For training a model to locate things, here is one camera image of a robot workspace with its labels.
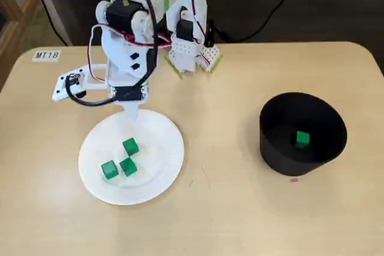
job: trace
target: label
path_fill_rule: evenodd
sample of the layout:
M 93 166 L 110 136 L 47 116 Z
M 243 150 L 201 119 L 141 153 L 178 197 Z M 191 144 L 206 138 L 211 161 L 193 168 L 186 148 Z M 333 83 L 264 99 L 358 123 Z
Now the label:
M 33 62 L 58 62 L 61 50 L 36 50 Z

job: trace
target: black cable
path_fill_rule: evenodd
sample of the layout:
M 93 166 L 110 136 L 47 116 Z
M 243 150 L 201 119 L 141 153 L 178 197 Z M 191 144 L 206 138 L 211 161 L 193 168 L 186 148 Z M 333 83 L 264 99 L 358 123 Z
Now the black cable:
M 247 41 L 253 37 L 255 37 L 261 30 L 263 30 L 263 28 L 268 24 L 268 22 L 270 21 L 270 19 L 272 18 L 272 16 L 274 15 L 274 13 L 284 4 L 285 0 L 280 0 L 280 2 L 271 10 L 271 12 L 268 14 L 268 17 L 266 18 L 266 20 L 263 22 L 263 24 L 255 31 L 253 32 L 252 34 L 246 36 L 246 37 L 242 37 L 240 39 L 234 39 L 232 38 L 227 32 L 221 32 L 219 29 L 217 29 L 214 24 L 212 23 L 212 28 L 214 31 L 216 31 L 219 35 L 219 37 L 224 41 L 224 42 L 227 42 L 227 43 L 240 43 L 240 42 L 244 42 L 244 41 Z
M 56 36 L 61 40 L 61 42 L 63 42 L 63 44 L 64 44 L 65 46 L 68 46 L 68 44 L 65 42 L 65 40 L 60 36 L 59 32 L 56 30 L 56 28 L 55 28 L 55 26 L 54 26 L 54 24 L 53 24 L 52 18 L 50 17 L 48 8 L 47 8 L 47 6 L 46 6 L 44 0 L 40 0 L 40 1 L 41 1 L 42 5 L 43 5 L 45 11 L 46 11 L 46 14 L 47 14 L 49 23 L 50 23 L 50 25 L 51 25 L 51 27 L 52 27 L 54 33 L 55 33 Z
M 147 62 L 147 72 L 146 72 L 146 74 L 135 85 L 129 87 L 130 91 L 133 91 L 133 90 L 137 89 L 144 82 L 146 82 L 148 77 L 152 74 L 152 72 L 154 72 L 154 70 L 155 70 L 155 68 L 157 66 L 157 55 L 158 55 L 158 42 L 159 42 L 159 39 L 158 39 L 158 31 L 157 31 L 157 22 L 156 22 L 155 10 L 154 10 L 154 7 L 152 5 L 151 0 L 145 0 L 145 1 L 148 4 L 149 14 L 151 15 L 152 25 L 153 25 L 153 29 L 154 29 L 154 48 L 153 48 L 154 49 L 153 50 L 154 58 L 153 58 L 153 63 L 151 65 L 148 65 L 148 62 Z M 103 105 L 106 105 L 106 104 L 110 104 L 110 103 L 113 103 L 115 101 L 124 101 L 125 97 L 130 93 L 130 92 L 128 92 L 128 93 L 123 94 L 123 95 L 115 95 L 114 97 L 111 97 L 111 98 L 108 98 L 108 99 L 102 100 L 102 101 L 97 101 L 97 102 L 84 101 L 84 100 L 78 99 L 78 97 L 73 95 L 73 93 L 71 91 L 70 80 L 74 76 L 75 76 L 74 74 L 70 74 L 70 75 L 68 75 L 65 78 L 65 90 L 67 91 L 67 94 L 68 94 L 70 99 L 72 99 L 76 103 L 78 103 L 80 105 L 83 105 L 83 106 L 97 107 L 97 106 L 103 106 Z
M 78 97 L 73 95 L 73 93 L 71 91 L 71 83 L 70 82 L 71 82 L 71 78 L 74 76 L 75 76 L 74 74 L 70 74 L 65 78 L 65 90 L 67 91 L 68 97 L 70 99 L 72 99 L 74 102 L 76 102 L 80 105 L 84 105 L 84 106 L 97 107 L 97 106 L 103 106 L 106 104 L 113 103 L 117 100 L 116 97 L 111 97 L 111 98 L 108 98 L 106 100 L 101 100 L 101 101 L 97 101 L 97 102 L 88 102 L 88 101 L 78 99 Z
M 139 86 L 141 86 L 144 82 L 146 82 L 146 80 L 148 79 L 148 77 L 152 74 L 152 72 L 154 72 L 156 66 L 157 66 L 157 54 L 158 54 L 158 31 L 157 31 L 157 21 L 156 21 L 156 15 L 155 15 L 155 10 L 154 10 L 154 7 L 152 5 L 152 2 L 151 0 L 145 0 L 147 5 L 148 5 L 148 9 L 149 9 L 149 15 L 151 15 L 151 20 L 152 20 L 152 26 L 153 26 L 153 29 L 154 29 L 154 51 L 153 51 L 153 54 L 154 54 L 154 63 L 153 65 L 151 65 L 151 68 L 148 66 L 148 63 L 147 63 L 147 71 L 146 71 L 146 74 L 143 76 L 143 78 L 141 78 L 135 85 L 133 85 L 131 88 L 132 89 L 135 89 Z

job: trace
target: green tape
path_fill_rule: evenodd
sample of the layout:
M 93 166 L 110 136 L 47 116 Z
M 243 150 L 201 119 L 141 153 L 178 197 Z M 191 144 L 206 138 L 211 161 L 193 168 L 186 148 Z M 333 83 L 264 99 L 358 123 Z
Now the green tape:
M 164 13 L 165 13 L 169 9 L 169 0 L 163 0 L 163 1 L 164 1 Z
M 223 57 L 224 57 L 224 55 L 220 55 L 218 61 L 216 62 L 215 67 L 212 68 L 212 70 L 211 70 L 211 74 L 212 74 L 213 72 L 215 72 L 216 68 L 218 67 L 218 64 L 221 62 L 221 60 L 222 60 Z
M 164 58 L 166 59 L 167 63 L 169 64 L 169 66 L 172 68 L 172 70 L 179 76 L 179 78 L 182 80 L 182 75 L 181 73 L 176 69 L 176 67 L 173 66 L 172 62 L 169 60 L 169 58 L 167 56 L 164 56 Z

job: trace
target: black cable on floor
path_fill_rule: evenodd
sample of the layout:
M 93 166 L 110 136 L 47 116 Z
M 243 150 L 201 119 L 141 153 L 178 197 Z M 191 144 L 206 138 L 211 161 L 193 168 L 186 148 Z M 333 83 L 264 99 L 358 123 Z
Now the black cable on floor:
M 47 6 L 46 6 L 44 0 L 40 0 L 40 1 L 41 1 L 42 5 L 43 5 L 43 7 L 44 7 L 44 10 L 46 11 L 46 14 L 47 14 L 49 23 L 50 23 L 50 25 L 51 25 L 51 27 L 52 27 L 54 33 L 55 33 L 56 36 L 61 40 L 61 42 L 63 42 L 63 44 L 64 44 L 65 46 L 68 46 L 68 44 L 65 42 L 65 40 L 60 36 L 59 32 L 56 30 L 56 28 L 55 28 L 55 26 L 54 26 L 54 24 L 53 24 L 52 18 L 50 17 L 48 8 L 47 8 Z
M 263 30 L 263 28 L 268 24 L 268 22 L 270 21 L 270 19 L 274 15 L 274 13 L 284 4 L 285 1 L 286 0 L 280 0 L 280 2 L 271 10 L 271 12 L 268 14 L 266 20 L 262 23 L 262 25 L 256 31 L 254 31 L 252 34 L 247 35 L 245 37 L 242 37 L 240 39 L 234 39 L 227 32 L 220 31 L 217 27 L 215 27 L 213 22 L 211 22 L 211 29 L 213 29 L 215 32 L 217 32 L 219 37 L 224 42 L 227 42 L 227 43 L 240 43 L 240 42 L 247 41 L 247 40 L 255 37 L 258 33 L 260 33 L 261 30 Z

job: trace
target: beige tabletop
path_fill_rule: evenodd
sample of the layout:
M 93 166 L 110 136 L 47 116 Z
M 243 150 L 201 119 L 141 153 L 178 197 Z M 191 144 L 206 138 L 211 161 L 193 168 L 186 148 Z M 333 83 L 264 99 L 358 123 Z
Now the beige tabletop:
M 177 124 L 184 164 L 163 195 L 126 207 L 77 170 L 87 133 L 121 107 L 53 103 L 57 77 L 86 64 L 85 47 L 60 49 L 57 63 L 22 55 L 0 94 L 0 255 L 384 255 L 384 79 L 363 47 L 222 45 L 213 74 L 183 80 L 161 57 L 143 107 Z M 295 183 L 259 152 L 260 109 L 288 91 L 324 99 L 348 130 L 344 152 Z

